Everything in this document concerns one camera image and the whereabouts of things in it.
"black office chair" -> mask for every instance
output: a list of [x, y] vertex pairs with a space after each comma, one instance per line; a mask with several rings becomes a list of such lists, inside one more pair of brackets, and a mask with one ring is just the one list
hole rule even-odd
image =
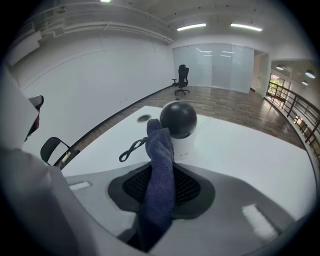
[[179, 82], [176, 82], [176, 79], [174, 80], [174, 84], [175, 86], [179, 87], [179, 90], [175, 90], [174, 94], [176, 95], [178, 92], [183, 92], [184, 95], [186, 95], [185, 92], [190, 93], [189, 90], [185, 90], [183, 89], [184, 87], [186, 87], [188, 85], [188, 73], [189, 73], [189, 68], [186, 67], [186, 65], [180, 65], [179, 66]]
[[67, 155], [69, 152], [71, 153], [66, 162], [62, 163], [62, 165], [60, 166], [60, 169], [62, 170], [76, 155], [80, 153], [80, 150], [72, 150], [72, 148], [69, 147], [66, 143], [64, 143], [61, 139], [57, 137], [51, 137], [42, 146], [40, 150], [40, 156], [42, 160], [50, 166], [51, 164], [48, 163], [48, 160], [52, 155], [53, 151], [57, 148], [57, 146], [60, 143], [66, 145], [66, 147], [68, 148], [67, 151], [63, 154], [63, 157], [65, 157], [65, 155]]

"white ceiling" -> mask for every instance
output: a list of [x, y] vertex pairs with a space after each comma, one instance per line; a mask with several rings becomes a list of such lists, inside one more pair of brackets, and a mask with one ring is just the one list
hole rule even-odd
[[[100, 3], [100, 0], [44, 0], [39, 9], [73, 3]], [[269, 0], [111, 0], [110, 4], [144, 11], [174, 28], [196, 23], [229, 26], [233, 22], [253, 24], [276, 33], [279, 25], [288, 20], [287, 13]]]
[[[64, 6], [64, 13], [57, 12], [61, 6]], [[44, 14], [43, 11], [48, 9], [51, 11]], [[110, 3], [101, 3], [100, 0], [44, 0], [36, 13], [41, 14], [28, 22], [33, 22], [35, 30], [41, 30], [46, 36], [52, 35], [52, 30], [55, 30], [55, 36], [62, 35], [65, 31], [61, 26], [116, 22], [153, 31], [166, 38], [167, 42], [201, 36], [230, 36], [232, 40], [250, 41], [250, 47], [268, 53], [288, 42], [304, 46], [306, 38], [288, 11], [271, 4], [270, 0], [111, 0]], [[199, 23], [207, 26], [176, 30]], [[234, 28], [230, 23], [253, 25], [263, 30]], [[81, 29], [96, 28], [92, 25]]]
[[[284, 70], [277, 69], [277, 65], [283, 66]], [[272, 61], [271, 69], [278, 73], [290, 78], [296, 83], [303, 86], [302, 81], [308, 82], [308, 87], [314, 88], [320, 91], [320, 69], [315, 61], [311, 60], [277, 60]], [[312, 70], [315, 75], [315, 79], [312, 79], [305, 75], [307, 70]]]

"black ball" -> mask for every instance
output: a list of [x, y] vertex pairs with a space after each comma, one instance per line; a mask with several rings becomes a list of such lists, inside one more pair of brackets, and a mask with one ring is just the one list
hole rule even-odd
[[162, 127], [168, 128], [173, 138], [183, 139], [197, 126], [197, 114], [192, 106], [181, 101], [166, 105], [160, 115]]

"circular hole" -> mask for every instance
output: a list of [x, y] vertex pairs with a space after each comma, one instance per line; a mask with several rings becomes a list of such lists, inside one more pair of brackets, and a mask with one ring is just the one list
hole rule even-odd
[[144, 115], [140, 116], [136, 121], [137, 121], [137, 123], [145, 123], [149, 119], [151, 119], [151, 115], [144, 114]]

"wooden floor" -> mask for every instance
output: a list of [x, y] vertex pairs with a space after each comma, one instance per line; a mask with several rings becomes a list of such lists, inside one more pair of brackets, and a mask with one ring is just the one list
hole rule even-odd
[[266, 134], [275, 136], [303, 149], [303, 145], [288, 123], [268, 101], [258, 94], [241, 93], [232, 90], [188, 86], [190, 93], [179, 92], [175, 96], [176, 87], [169, 87], [127, 108], [85, 137], [75, 149], [83, 150], [101, 134], [116, 125], [124, 118], [144, 106], [163, 107], [168, 102], [179, 98], [192, 105], [197, 114], [243, 125]]

